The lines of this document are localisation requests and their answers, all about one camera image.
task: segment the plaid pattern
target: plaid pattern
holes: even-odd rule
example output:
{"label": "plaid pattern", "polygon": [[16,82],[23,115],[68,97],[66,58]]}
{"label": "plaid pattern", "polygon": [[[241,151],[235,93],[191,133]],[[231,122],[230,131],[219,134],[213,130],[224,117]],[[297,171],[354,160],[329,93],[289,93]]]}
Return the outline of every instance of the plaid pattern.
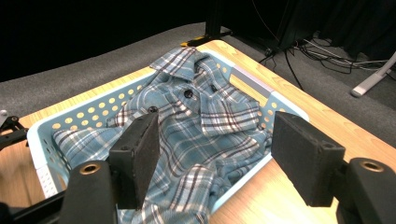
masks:
{"label": "plaid pattern", "polygon": [[[196,48],[173,49],[150,66],[155,78],[120,110],[114,129],[157,108],[161,157],[142,210],[119,210],[120,222],[207,223],[214,202],[268,152],[270,135],[257,127],[259,104],[230,85]],[[92,141],[74,139],[91,138],[98,130],[74,131],[83,136],[70,139],[68,132],[54,135],[66,156],[97,159],[88,156]],[[113,144],[110,136],[98,141],[107,150]],[[79,151],[67,153],[73,148]]]}

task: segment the wooden table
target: wooden table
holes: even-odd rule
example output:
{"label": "wooden table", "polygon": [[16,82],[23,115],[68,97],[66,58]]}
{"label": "wooden table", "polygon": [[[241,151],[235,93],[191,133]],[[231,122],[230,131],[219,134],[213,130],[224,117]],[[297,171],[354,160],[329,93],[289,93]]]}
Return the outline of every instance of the wooden table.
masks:
{"label": "wooden table", "polygon": [[[288,81],[221,40],[208,42],[198,49],[214,50],[291,100],[309,118],[310,123],[346,148],[345,160],[355,157],[382,161],[396,170],[396,149],[363,130],[363,128],[331,110]],[[150,71],[146,67],[103,86],[37,111],[20,119],[25,127],[71,105],[110,90]],[[14,207],[26,207],[44,199],[35,168],[25,142],[5,148],[0,153],[0,202]],[[336,223],[332,207],[312,208],[305,205],[278,164],[271,160],[244,187],[210,218],[211,223]]]}

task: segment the light blue plastic basket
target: light blue plastic basket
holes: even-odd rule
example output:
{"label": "light blue plastic basket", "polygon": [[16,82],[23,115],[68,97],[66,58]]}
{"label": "light blue plastic basket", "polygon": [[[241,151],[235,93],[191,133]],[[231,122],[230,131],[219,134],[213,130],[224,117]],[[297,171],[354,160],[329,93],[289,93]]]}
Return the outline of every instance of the light blue plastic basket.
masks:
{"label": "light blue plastic basket", "polygon": [[[301,108],[235,65],[235,63],[225,59],[215,51],[206,50],[205,52],[213,57],[218,64],[218,68],[220,68],[227,79],[230,79],[231,76],[237,77],[248,84],[250,88],[259,92],[267,100],[266,104],[261,106],[261,113],[259,113],[260,124],[263,128],[269,131],[273,130],[274,116],[277,110],[298,115],[309,121],[308,116]],[[134,93],[152,78],[152,75],[153,72],[145,74],[111,91],[95,96],[86,102],[42,119],[29,129],[27,139],[35,169],[46,198],[66,188],[71,169],[67,159],[54,143],[52,138],[53,133],[58,129],[75,130],[105,127],[106,120],[113,118]],[[233,185],[232,188],[216,201],[212,208],[212,213],[221,207],[271,159],[271,154],[267,155]]]}

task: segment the plaid shirt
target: plaid shirt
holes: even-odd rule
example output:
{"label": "plaid shirt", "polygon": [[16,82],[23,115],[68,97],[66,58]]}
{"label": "plaid shirt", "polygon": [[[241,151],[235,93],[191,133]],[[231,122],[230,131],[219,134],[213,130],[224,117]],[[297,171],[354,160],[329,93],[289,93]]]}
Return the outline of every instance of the plaid shirt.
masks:
{"label": "plaid shirt", "polygon": [[207,223],[215,201],[268,152],[259,104],[196,48],[150,66],[155,78],[110,121],[116,127],[59,131],[55,141],[72,167],[103,160],[135,118],[158,111],[161,157],[142,210],[119,210],[120,222]]}

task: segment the gray carpet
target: gray carpet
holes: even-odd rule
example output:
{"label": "gray carpet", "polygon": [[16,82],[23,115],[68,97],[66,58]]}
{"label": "gray carpet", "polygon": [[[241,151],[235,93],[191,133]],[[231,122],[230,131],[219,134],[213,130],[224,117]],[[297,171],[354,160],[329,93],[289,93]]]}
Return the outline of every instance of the gray carpet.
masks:
{"label": "gray carpet", "polygon": [[[204,33],[204,23],[189,24],[79,63],[1,82],[0,109],[23,117],[143,68],[180,43]],[[262,49],[240,38],[228,35],[222,39],[256,61],[265,57]],[[339,48],[329,50],[344,53]],[[396,82],[393,79],[386,77],[361,98],[355,98],[349,94],[350,90],[373,72],[355,69],[350,75],[339,74],[306,58],[298,50],[294,55],[289,53],[289,59],[307,93],[396,147]],[[262,64],[297,85],[283,52]]]}

